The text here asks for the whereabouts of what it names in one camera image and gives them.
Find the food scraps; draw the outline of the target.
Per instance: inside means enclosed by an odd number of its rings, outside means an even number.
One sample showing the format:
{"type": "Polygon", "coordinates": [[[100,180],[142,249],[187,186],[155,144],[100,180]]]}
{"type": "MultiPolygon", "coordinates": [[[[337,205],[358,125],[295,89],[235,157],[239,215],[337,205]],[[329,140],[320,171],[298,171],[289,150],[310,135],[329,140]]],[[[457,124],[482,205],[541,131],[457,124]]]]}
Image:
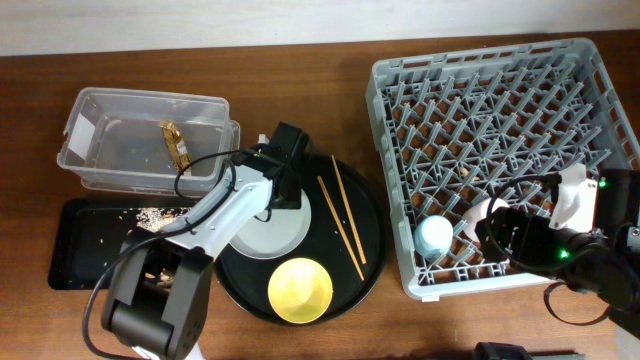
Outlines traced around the food scraps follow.
{"type": "MultiPolygon", "coordinates": [[[[188,211],[188,207],[142,208],[135,216],[136,226],[150,232],[157,232],[188,211]]],[[[162,270],[147,270],[145,271],[145,279],[162,289],[168,290],[173,285],[174,275],[166,268],[162,270]]]]}

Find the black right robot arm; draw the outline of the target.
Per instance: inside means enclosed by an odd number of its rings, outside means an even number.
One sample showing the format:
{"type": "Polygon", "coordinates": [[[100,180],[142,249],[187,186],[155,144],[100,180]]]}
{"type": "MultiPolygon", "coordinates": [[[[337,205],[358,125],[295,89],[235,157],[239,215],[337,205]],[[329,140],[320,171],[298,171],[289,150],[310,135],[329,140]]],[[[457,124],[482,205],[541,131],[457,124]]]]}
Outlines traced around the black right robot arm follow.
{"type": "Polygon", "coordinates": [[[588,179],[582,164],[547,175],[526,175],[501,186],[538,181],[550,189],[549,218],[489,198],[474,232],[485,259],[508,261],[521,272],[551,280],[549,291],[566,286],[593,292],[607,303],[600,315],[639,334],[639,173],[604,169],[588,179]]]}

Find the wooden chopstick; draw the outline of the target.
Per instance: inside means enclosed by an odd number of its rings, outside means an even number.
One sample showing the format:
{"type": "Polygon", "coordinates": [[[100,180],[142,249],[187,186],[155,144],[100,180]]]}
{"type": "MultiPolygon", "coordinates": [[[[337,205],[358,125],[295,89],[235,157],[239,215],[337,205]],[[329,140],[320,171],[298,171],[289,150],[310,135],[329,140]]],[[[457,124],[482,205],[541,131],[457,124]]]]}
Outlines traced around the wooden chopstick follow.
{"type": "Polygon", "coordinates": [[[352,233],[353,233],[353,237],[354,237],[354,240],[355,240],[355,243],[356,243],[358,254],[359,254],[361,263],[363,265],[365,265],[365,264],[367,264],[366,255],[365,255],[365,252],[364,252],[361,240],[360,240],[359,232],[358,232],[358,229],[357,229],[357,226],[356,226],[356,223],[355,223],[355,218],[353,216],[351,205],[350,205],[348,196],[346,194],[346,189],[345,189],[345,186],[344,186],[344,183],[343,183],[343,180],[342,180],[341,172],[339,170],[339,166],[337,164],[337,160],[336,160],[335,156],[333,154],[330,155],[330,156],[331,156],[331,160],[332,160],[332,163],[333,163],[333,167],[334,167],[334,172],[335,172],[335,175],[336,175],[337,183],[338,183],[338,186],[339,186],[339,189],[340,189],[340,193],[341,193],[341,196],[342,196],[343,204],[344,204],[344,207],[345,207],[345,210],[346,210],[346,213],[347,213],[347,217],[348,217],[348,220],[349,220],[349,223],[350,223],[350,227],[351,227],[351,230],[352,230],[352,233]]]}
{"type": "Polygon", "coordinates": [[[321,176],[317,176],[316,179],[317,179],[317,181],[318,181],[318,183],[320,185],[321,191],[322,191],[322,193],[324,195],[324,198],[325,198],[325,201],[326,201],[326,203],[327,203],[327,205],[329,207],[330,213],[331,213],[331,215],[332,215],[332,217],[334,219],[334,222],[335,222],[335,224],[336,224],[336,226],[338,228],[338,233],[340,234],[340,236],[341,236],[341,238],[343,240],[343,243],[344,243],[344,245],[345,245],[345,247],[347,249],[347,252],[348,252],[348,254],[349,254],[349,256],[350,256],[350,258],[351,258],[351,260],[353,262],[353,265],[354,265],[354,267],[356,269],[356,272],[357,272],[360,280],[364,281],[363,272],[362,272],[361,267],[360,267],[360,265],[359,265],[359,263],[358,263],[358,261],[356,259],[354,251],[353,251],[353,249],[351,247],[351,244],[349,242],[349,239],[348,239],[348,237],[347,237],[347,235],[345,233],[344,227],[343,227],[343,225],[342,225],[342,223],[341,223],[341,221],[339,219],[337,211],[336,211],[336,209],[335,209],[335,207],[333,205],[331,197],[330,197],[330,195],[329,195],[329,193],[327,191],[326,185],[325,185],[325,183],[324,183],[324,181],[323,181],[321,176]]]}

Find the yellow bowl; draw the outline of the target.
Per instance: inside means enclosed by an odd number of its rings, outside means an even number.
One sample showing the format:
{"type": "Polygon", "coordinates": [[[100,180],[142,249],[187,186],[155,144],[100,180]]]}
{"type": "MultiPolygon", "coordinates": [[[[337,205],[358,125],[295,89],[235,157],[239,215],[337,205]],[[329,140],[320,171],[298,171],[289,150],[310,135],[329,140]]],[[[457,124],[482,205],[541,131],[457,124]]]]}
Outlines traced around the yellow bowl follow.
{"type": "Polygon", "coordinates": [[[329,308],[333,283],[328,271],[308,258],[293,258],[280,264],[267,286],[268,301],[285,322],[308,324],[329,308]]]}

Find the light blue plastic cup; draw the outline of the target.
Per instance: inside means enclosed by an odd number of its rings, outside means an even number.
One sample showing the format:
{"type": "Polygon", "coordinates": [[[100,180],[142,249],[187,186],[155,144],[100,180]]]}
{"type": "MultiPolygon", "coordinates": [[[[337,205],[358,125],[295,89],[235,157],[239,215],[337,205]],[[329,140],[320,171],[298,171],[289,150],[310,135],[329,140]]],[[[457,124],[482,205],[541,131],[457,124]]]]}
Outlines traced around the light blue plastic cup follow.
{"type": "Polygon", "coordinates": [[[443,216],[431,215],[414,231],[415,250],[429,262],[446,254],[453,242],[453,226],[443,216]]]}

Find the gold foil wrapper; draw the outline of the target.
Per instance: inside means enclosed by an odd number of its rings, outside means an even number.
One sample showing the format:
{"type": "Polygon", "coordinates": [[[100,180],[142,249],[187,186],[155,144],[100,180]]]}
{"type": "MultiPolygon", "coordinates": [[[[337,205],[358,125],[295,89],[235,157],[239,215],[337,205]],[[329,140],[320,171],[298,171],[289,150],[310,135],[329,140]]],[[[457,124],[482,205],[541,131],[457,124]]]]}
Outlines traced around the gold foil wrapper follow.
{"type": "Polygon", "coordinates": [[[159,122],[162,135],[169,155],[178,172],[182,171],[191,163],[191,156],[187,150],[186,143],[178,127],[169,120],[159,122]]]}

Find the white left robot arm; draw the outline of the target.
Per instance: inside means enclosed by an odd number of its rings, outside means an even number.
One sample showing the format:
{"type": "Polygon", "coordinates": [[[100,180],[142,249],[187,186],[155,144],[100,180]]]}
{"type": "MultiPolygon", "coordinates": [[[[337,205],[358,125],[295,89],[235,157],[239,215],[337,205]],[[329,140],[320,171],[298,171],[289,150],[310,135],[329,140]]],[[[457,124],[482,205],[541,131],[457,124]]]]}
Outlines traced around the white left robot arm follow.
{"type": "Polygon", "coordinates": [[[133,231],[100,277],[102,327],[142,359],[199,359],[214,262],[259,213],[301,207],[302,145],[259,144],[226,155],[220,182],[185,215],[133,231]]]}

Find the pink plastic cup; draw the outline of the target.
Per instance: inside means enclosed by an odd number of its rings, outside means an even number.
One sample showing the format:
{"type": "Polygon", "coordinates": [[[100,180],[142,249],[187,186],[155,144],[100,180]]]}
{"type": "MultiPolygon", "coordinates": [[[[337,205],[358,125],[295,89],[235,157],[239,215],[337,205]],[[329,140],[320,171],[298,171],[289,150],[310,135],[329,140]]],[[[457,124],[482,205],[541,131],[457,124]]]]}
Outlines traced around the pink plastic cup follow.
{"type": "Polygon", "coordinates": [[[476,226],[479,221],[483,220],[487,215],[487,208],[491,199],[487,198],[468,209],[462,216],[465,222],[463,227],[464,235],[473,242],[479,243],[480,240],[476,234],[476,226]]]}

